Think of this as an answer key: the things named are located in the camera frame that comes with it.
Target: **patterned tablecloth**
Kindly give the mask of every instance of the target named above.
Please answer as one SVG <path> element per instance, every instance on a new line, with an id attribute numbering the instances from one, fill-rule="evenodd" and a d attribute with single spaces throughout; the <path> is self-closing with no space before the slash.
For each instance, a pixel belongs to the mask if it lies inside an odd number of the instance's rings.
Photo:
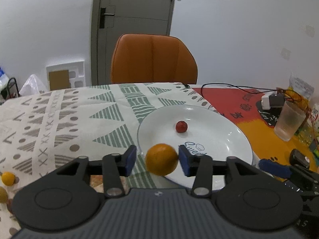
<path id="1" fill-rule="evenodd" d="M 13 198 L 23 186 L 78 156 L 99 160 L 124 153 L 137 145 L 138 126 L 146 115 L 176 104 L 215 110 L 181 83 L 103 85 L 8 100 L 0 106 L 0 172 L 13 172 L 17 183 L 7 187 L 0 181 L 0 186 Z M 156 187 L 140 154 L 127 183 Z M 17 230 L 6 204 L 0 204 L 0 239 Z"/>

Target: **door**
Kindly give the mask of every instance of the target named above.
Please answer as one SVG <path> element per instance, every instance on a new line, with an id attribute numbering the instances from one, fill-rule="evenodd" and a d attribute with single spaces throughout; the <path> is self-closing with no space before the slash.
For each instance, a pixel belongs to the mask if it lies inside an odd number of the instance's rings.
<path id="1" fill-rule="evenodd" d="M 100 0 L 99 12 L 97 80 L 102 85 L 110 83 L 111 59 L 122 34 L 169 34 L 173 0 Z"/>

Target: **leather chair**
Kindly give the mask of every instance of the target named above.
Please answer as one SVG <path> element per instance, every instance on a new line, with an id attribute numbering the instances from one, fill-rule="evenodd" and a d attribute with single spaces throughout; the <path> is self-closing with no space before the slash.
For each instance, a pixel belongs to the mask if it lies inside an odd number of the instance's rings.
<path id="1" fill-rule="evenodd" d="M 111 62 L 112 83 L 196 81 L 196 62 L 178 38 L 124 34 L 118 39 Z"/>

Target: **frosted cup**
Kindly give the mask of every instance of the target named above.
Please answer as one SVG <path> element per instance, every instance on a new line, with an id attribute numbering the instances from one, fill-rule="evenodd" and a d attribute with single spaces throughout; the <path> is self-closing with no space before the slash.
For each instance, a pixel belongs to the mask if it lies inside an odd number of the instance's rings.
<path id="1" fill-rule="evenodd" d="M 296 104 L 285 101 L 274 132 L 283 141 L 289 141 L 305 118 L 306 114 Z"/>

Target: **plate rim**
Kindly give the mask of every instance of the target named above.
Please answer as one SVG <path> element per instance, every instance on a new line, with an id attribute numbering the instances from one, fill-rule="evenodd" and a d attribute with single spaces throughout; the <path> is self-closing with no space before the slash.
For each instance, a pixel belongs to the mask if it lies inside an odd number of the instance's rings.
<path id="1" fill-rule="evenodd" d="M 157 108 L 156 110 L 154 110 L 154 111 L 152 111 L 151 113 L 149 113 L 149 114 L 141 121 L 141 123 L 140 123 L 139 126 L 138 126 L 138 132 L 137 132 L 137 134 L 136 134 L 136 139 L 137 139 L 137 142 L 138 142 L 138 149 L 139 149 L 139 151 L 140 151 L 140 153 L 141 153 L 143 159 L 145 158 L 146 154 L 144 155 L 144 154 L 142 153 L 142 149 L 141 149 L 141 146 L 140 146 L 140 143 L 139 143 L 139 139 L 138 139 L 139 130 L 140 130 L 140 127 L 141 127 L 143 121 L 144 121 L 148 116 L 150 116 L 153 112 L 155 112 L 155 111 L 157 111 L 157 110 L 159 110 L 159 109 L 161 109 L 161 108 L 165 108 L 165 107 L 176 107 L 176 106 L 178 106 L 178 107 L 180 107 L 180 106 L 191 106 L 191 107 L 201 108 L 201 109 L 204 109 L 204 110 L 208 110 L 208 111 L 210 111 L 210 112 L 212 112 L 212 113 L 218 114 L 218 115 L 220 115 L 221 117 L 224 117 L 224 116 L 222 116 L 221 114 L 219 114 L 219 113 L 217 113 L 217 112 L 215 112 L 215 111 L 211 111 L 211 110 L 209 110 L 209 109 L 206 109 L 206 108 L 203 108 L 203 107 L 200 107 L 200 106 L 197 106 L 197 105 L 190 105 L 190 104 L 168 105 L 168 106 L 163 106 L 163 107 Z M 224 117 L 224 118 L 225 118 L 227 121 L 229 121 L 231 124 L 233 124 L 236 128 L 238 128 L 238 129 L 241 131 L 241 133 L 244 135 L 244 137 L 246 138 L 247 142 L 249 143 L 249 145 L 250 145 L 250 150 L 251 150 L 251 164 L 250 164 L 250 165 L 252 165 L 252 164 L 253 164 L 253 161 L 254 161 L 254 151 L 253 151 L 253 148 L 251 147 L 250 141 L 248 140 L 248 138 L 247 138 L 247 136 L 245 135 L 245 133 L 244 133 L 235 123 L 233 123 L 232 121 L 230 121 L 230 120 L 227 119 L 226 117 Z M 162 177 L 166 178 L 167 180 L 170 180 L 171 182 L 173 182 L 173 183 L 175 183 L 175 184 L 177 184 L 177 185 L 179 185 L 179 186 L 185 187 L 184 185 L 181 185 L 181 184 L 179 184 L 179 183 L 177 183 L 177 182 L 175 182 L 175 181 L 172 181 L 171 179 L 167 178 L 166 176 L 162 176 Z"/>

